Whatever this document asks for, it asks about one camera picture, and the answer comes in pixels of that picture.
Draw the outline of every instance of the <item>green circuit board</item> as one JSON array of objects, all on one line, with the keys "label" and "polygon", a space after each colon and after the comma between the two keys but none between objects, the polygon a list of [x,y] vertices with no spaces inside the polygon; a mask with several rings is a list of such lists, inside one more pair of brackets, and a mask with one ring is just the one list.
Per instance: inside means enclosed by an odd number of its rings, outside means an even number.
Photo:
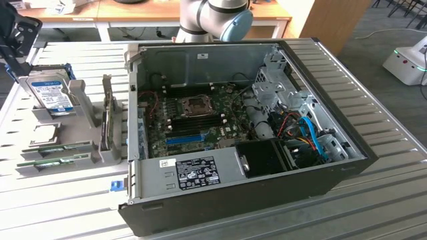
[{"label": "green circuit board", "polygon": [[[144,115],[147,125],[149,158],[159,158],[184,153],[226,148],[232,146],[235,143],[248,140],[250,118],[247,115],[247,111],[243,108],[243,98],[239,95],[242,88],[235,87],[230,84],[215,85],[214,88],[215,89],[208,95],[212,110],[215,114],[224,114],[224,119],[227,119],[227,122],[220,126],[200,129],[203,141],[199,142],[167,144],[167,133],[171,132],[171,130],[167,128],[167,122],[168,119],[171,119],[171,115],[165,113],[167,103],[176,103],[177,113],[173,117],[175,119],[180,119],[183,118],[181,114],[184,111],[180,104],[180,98],[169,98],[161,91],[156,91],[155,93],[157,95],[159,101],[151,117],[151,107],[156,105],[156,98],[151,93],[144,94],[144,96],[139,99],[139,101],[144,103],[143,106],[145,106]],[[234,98],[235,101],[232,113],[231,105]]]}]

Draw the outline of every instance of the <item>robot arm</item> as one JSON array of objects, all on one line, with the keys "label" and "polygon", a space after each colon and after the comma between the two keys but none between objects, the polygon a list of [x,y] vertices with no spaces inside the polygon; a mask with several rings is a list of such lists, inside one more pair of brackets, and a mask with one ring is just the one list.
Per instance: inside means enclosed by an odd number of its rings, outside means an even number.
[{"label": "robot arm", "polygon": [[27,76],[32,68],[25,59],[43,23],[21,16],[5,0],[0,0],[0,23],[0,63],[8,64],[15,77]]},{"label": "robot arm", "polygon": [[247,0],[181,0],[176,42],[242,40],[254,20],[248,6]]}]

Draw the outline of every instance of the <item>hard drive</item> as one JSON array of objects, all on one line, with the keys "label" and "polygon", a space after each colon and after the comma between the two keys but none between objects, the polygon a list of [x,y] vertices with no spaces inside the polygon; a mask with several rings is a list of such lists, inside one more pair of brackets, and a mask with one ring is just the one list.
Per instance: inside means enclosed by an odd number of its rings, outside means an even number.
[{"label": "hard drive", "polygon": [[68,84],[76,79],[69,64],[35,66],[29,75],[17,79],[20,86],[33,96],[35,108],[48,109],[52,116],[73,113],[76,99]]}]

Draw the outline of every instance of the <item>table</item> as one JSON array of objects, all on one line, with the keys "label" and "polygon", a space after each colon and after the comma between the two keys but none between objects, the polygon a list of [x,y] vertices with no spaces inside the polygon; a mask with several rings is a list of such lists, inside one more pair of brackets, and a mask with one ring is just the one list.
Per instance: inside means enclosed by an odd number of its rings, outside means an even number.
[{"label": "table", "polygon": [[[282,38],[288,12],[276,1],[251,4],[254,26],[274,26],[272,38]],[[180,1],[159,2],[148,0],[136,4],[121,4],[113,0],[100,0],[76,8],[75,14],[49,15],[41,8],[20,10],[24,16],[43,21],[44,28],[97,28],[100,40],[111,42],[108,28],[120,27],[179,27]]]},{"label": "table", "polygon": [[[380,159],[323,196],[161,232],[144,240],[391,240],[426,236],[426,148],[323,44],[310,38],[286,42]],[[125,43],[53,42],[29,57],[33,64],[67,60],[93,102],[104,97],[103,74],[112,74],[113,95],[124,103],[123,126],[129,88]],[[13,170],[20,161],[16,143],[35,124],[32,101],[15,85],[7,102],[0,111],[0,239],[135,240],[117,211],[109,209],[115,205],[109,184],[127,174],[127,163],[21,178]],[[124,131],[124,149],[127,134]]]}]

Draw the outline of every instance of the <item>blue latch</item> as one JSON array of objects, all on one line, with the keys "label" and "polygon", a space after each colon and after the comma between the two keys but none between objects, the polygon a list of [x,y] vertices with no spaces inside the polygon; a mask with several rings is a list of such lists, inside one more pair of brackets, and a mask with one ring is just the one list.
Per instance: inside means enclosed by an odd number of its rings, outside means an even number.
[{"label": "blue latch", "polygon": [[111,181],[111,192],[119,192],[125,189],[124,181]]}]

